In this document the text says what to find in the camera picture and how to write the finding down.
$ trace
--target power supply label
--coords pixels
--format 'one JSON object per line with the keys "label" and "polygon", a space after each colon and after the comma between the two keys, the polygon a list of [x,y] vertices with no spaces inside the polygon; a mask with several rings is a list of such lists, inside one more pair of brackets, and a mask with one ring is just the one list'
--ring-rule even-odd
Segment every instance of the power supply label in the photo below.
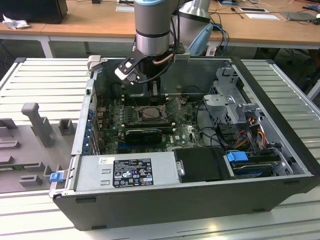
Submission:
{"label": "power supply label", "polygon": [[115,160],[113,181],[115,188],[149,186],[154,184],[151,159]]}

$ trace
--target motherboard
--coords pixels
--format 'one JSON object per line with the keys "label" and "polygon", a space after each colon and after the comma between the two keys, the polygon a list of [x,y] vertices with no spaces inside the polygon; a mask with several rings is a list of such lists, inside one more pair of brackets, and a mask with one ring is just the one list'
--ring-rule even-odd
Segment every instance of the motherboard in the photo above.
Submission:
{"label": "motherboard", "polygon": [[196,128],[195,102],[187,97],[165,97],[159,105],[123,97],[104,108],[101,125],[104,154],[170,152],[204,147]]}

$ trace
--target workbench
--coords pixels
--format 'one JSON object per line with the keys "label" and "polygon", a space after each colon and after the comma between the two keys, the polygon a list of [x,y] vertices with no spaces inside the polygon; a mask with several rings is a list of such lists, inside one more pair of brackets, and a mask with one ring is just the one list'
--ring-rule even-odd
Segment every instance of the workbench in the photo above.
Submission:
{"label": "workbench", "polygon": [[[116,11],[120,6],[116,0],[92,4],[91,1],[77,2],[67,0],[68,12],[62,24],[31,23],[30,28],[12,30],[0,25],[0,39],[37,40],[41,43],[47,58],[52,58],[50,41],[72,42],[113,42],[132,43],[136,34],[134,12]],[[269,7],[259,4],[270,12],[303,10],[305,3],[289,0],[265,0]],[[250,7],[244,2],[243,7]],[[220,14],[223,28],[229,34],[228,46],[290,48],[290,49],[318,49],[320,47],[320,27],[309,23],[299,24],[287,20],[280,14],[274,13],[280,20],[250,19],[242,14],[232,14],[230,7],[220,6],[212,1],[210,12]],[[219,23],[217,14],[212,18]],[[222,40],[219,31],[214,31],[210,37],[210,45],[218,45]]]}

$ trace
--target black computer case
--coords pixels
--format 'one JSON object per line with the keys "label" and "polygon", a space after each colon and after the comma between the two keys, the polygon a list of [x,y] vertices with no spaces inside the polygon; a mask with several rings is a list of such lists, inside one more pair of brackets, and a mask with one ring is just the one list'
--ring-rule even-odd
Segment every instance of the black computer case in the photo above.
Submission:
{"label": "black computer case", "polygon": [[67,11],[66,0],[3,0],[0,19],[3,20],[4,14],[7,18],[29,23],[60,24]]}

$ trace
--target blue latch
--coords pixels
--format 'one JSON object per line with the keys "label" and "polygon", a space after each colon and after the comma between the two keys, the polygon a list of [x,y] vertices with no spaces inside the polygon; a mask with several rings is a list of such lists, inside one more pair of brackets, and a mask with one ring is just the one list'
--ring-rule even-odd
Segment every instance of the blue latch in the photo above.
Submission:
{"label": "blue latch", "polygon": [[50,175],[50,182],[56,183],[56,182],[63,182],[64,173],[63,172],[54,172]]}
{"label": "blue latch", "polygon": [[227,155],[229,162],[249,161],[244,151],[231,151]]}

